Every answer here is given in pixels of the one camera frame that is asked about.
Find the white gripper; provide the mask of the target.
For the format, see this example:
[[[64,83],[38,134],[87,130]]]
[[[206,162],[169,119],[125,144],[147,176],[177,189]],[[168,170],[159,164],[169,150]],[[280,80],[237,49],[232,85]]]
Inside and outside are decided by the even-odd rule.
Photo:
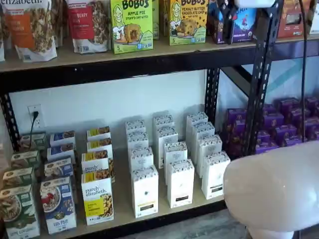
[[[223,39],[227,44],[234,42],[239,7],[271,7],[275,0],[231,0],[230,3],[231,8],[227,0],[217,0],[218,8],[223,16]]]

